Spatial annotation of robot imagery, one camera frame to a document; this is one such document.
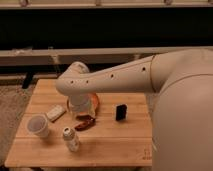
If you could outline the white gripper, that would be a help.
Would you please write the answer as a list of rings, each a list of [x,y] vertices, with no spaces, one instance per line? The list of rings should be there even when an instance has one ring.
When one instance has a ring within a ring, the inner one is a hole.
[[[70,95],[67,101],[67,108],[74,119],[82,119],[86,116],[95,117],[94,105],[88,94]]]

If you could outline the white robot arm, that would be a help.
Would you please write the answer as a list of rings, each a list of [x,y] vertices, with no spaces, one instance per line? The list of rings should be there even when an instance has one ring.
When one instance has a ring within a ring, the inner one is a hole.
[[[83,73],[75,62],[57,79],[65,96],[99,92],[156,92],[152,114],[152,171],[213,171],[213,50],[152,55]]]

